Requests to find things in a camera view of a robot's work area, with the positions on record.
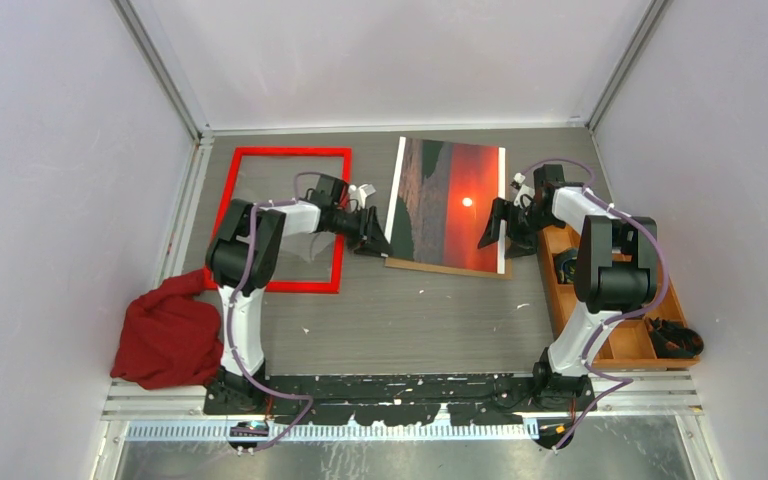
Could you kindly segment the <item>brown fibreboard backing board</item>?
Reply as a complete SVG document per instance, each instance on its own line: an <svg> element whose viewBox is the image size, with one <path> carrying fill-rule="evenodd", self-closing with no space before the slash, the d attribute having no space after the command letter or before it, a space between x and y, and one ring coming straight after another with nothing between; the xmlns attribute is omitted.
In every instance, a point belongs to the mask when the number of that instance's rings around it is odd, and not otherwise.
<svg viewBox="0 0 768 480"><path fill-rule="evenodd" d="M459 276L501 279L501 280L511 280L513 278L513 274L511 273L510 270L507 270L505 273L500 274L500 273L494 273L494 272L485 272L485 271L455 268L455 267L448 267L448 266L441 266L441 265L423 264L423 263L418 263L418 262L409 261L409 260L396 259L392 257L386 258L384 261L384 265L388 268L397 268L397 269L405 269L405 270L411 270L411 271L420 271L420 272L426 272L426 273L437 273L437 274L445 274L445 275L459 275Z"/></svg>

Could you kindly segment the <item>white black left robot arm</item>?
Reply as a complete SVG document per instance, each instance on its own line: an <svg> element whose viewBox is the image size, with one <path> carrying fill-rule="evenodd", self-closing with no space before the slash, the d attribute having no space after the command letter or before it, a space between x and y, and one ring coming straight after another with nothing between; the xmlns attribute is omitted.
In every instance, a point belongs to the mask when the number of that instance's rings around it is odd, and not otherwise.
<svg viewBox="0 0 768 480"><path fill-rule="evenodd" d="M208 247L205 265L222 302L223 352L214 386L244 414L258 412L267 396L311 403L306 394L267 386L262 346L262 305L276 270L282 241L301 234L332 233L357 254L393 250L368 205L376 189L317 173L317 183L289 199L230 201Z"/></svg>

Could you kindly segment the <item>red picture frame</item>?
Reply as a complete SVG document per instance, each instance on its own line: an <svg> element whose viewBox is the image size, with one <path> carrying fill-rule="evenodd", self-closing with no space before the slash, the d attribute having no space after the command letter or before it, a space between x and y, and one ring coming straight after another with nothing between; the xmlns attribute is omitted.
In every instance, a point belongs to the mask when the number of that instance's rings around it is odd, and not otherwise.
<svg viewBox="0 0 768 480"><path fill-rule="evenodd" d="M278 147L238 146L235 148L227 170L211 239L216 237L221 221L233 198L241 162L245 157L334 157L342 159L340 178L349 182L351 177L352 149L349 147ZM345 236L337 234L334 240L330 278L327 281L272 280L266 288L272 293L338 294L340 291Z"/></svg>

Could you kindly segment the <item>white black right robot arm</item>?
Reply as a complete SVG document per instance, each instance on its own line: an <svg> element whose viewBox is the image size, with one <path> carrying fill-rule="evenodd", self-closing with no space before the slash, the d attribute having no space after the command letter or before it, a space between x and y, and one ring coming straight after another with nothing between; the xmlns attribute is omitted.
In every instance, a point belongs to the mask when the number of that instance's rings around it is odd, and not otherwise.
<svg viewBox="0 0 768 480"><path fill-rule="evenodd" d="M505 245L507 259L531 256L538 234L569 227L579 237L573 287L576 304L559 337L533 368L532 401L544 410L581 402L591 387L597 351L622 321L663 299L656 224L599 198L588 182L569 182L564 160L542 161L515 174L512 199L496 198L478 246Z"/></svg>

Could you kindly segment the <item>sunset photo print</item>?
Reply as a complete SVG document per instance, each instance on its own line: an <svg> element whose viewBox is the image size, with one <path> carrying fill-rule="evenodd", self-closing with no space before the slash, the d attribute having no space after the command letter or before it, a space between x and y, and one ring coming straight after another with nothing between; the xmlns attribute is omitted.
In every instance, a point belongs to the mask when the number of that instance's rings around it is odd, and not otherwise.
<svg viewBox="0 0 768 480"><path fill-rule="evenodd" d="M512 273L504 240L477 248L492 201L506 196L506 166L503 147L401 137L385 225L388 257Z"/></svg>

